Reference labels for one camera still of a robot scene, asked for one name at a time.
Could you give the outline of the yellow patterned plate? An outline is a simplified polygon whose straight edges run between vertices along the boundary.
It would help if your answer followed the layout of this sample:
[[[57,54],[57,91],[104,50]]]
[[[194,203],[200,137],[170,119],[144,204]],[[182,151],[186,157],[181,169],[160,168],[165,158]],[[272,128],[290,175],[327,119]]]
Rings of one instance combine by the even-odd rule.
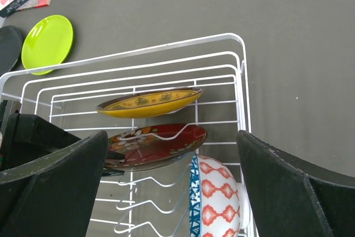
[[[98,113],[116,118],[150,118],[184,108],[203,94],[197,87],[136,93],[96,106]]]

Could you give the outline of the red floral plate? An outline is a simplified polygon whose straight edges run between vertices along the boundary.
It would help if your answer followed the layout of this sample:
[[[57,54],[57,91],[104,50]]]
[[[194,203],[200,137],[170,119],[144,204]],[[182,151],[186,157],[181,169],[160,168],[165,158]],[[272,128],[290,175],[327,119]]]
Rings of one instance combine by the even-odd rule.
[[[194,152],[207,139],[207,130],[195,124],[160,124],[109,138],[109,150],[125,155],[125,163],[106,169],[140,172],[170,165]]]

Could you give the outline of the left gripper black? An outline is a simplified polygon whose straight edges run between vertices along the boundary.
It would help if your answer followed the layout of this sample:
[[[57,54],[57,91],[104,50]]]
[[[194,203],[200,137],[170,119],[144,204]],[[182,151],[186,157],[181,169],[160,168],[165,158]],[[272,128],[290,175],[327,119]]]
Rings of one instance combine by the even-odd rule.
[[[38,115],[20,113],[20,107],[17,100],[1,101],[1,170],[31,162],[80,140]],[[125,163],[125,155],[109,150],[105,163]]]

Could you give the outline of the black plate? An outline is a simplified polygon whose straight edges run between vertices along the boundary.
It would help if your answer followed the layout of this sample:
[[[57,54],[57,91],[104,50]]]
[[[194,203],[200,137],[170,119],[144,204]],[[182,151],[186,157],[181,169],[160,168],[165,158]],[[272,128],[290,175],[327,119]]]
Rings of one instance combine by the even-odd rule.
[[[22,51],[23,36],[15,26],[1,28],[1,75],[17,64]]]

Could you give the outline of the blue white patterned bowl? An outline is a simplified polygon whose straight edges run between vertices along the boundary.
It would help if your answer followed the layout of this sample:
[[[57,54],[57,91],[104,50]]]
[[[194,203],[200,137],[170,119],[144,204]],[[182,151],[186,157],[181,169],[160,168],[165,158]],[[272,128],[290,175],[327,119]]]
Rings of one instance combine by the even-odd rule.
[[[246,188],[214,158],[194,154],[190,168],[190,236],[238,236],[250,224]]]

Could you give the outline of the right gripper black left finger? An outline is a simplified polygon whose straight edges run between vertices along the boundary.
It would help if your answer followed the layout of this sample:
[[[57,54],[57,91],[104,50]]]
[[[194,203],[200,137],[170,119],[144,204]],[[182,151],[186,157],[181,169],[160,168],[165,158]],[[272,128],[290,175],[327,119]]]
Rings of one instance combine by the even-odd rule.
[[[1,172],[1,236],[85,236],[108,152],[105,131]]]

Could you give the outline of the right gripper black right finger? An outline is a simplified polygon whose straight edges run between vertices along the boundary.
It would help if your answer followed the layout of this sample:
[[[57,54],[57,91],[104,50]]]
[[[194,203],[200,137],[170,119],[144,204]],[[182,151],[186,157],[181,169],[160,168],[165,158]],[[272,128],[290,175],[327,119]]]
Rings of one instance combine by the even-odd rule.
[[[354,178],[240,130],[236,138],[259,236],[354,236]]]

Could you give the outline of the pink book underneath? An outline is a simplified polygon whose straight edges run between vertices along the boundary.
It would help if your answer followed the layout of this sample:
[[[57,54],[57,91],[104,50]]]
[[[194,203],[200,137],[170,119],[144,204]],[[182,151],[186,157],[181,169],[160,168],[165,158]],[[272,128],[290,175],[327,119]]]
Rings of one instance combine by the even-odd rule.
[[[29,0],[25,4],[17,8],[16,12],[46,7],[50,5],[50,2],[51,0]]]

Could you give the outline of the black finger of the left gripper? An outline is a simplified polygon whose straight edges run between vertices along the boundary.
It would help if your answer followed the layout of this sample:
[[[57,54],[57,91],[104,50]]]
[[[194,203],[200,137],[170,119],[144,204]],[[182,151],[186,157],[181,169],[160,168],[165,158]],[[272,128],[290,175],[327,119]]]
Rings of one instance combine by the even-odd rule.
[[[122,170],[104,169],[102,172],[103,177],[115,177],[122,175],[124,175],[124,172]]]

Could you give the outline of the lime green plate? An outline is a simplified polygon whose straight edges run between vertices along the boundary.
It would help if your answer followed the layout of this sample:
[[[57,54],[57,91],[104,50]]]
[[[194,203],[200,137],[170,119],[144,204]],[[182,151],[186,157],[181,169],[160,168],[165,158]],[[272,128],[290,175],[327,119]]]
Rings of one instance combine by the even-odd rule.
[[[21,60],[24,68],[43,68],[63,63],[73,40],[73,26],[67,17],[55,14],[41,19],[23,42]]]

